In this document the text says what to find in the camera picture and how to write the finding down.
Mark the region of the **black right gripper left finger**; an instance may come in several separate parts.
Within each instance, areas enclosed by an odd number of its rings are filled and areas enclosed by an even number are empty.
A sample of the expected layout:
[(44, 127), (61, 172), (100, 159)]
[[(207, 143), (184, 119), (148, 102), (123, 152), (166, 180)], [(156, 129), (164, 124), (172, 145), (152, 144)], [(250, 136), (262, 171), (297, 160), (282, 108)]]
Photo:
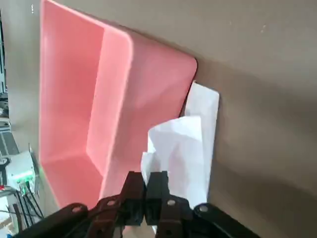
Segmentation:
[(17, 238), (121, 238), (127, 226), (140, 226), (146, 186), (130, 171), (118, 195), (102, 198), (92, 209), (72, 203), (16, 234)]

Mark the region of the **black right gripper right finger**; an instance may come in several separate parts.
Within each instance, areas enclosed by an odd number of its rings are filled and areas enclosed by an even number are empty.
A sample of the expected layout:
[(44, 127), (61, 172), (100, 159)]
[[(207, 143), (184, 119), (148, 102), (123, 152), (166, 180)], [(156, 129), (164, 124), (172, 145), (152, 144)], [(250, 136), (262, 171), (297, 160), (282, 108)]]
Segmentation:
[(147, 184), (145, 218), (157, 238), (256, 238), (258, 235), (218, 207), (170, 194), (166, 171), (152, 172)]

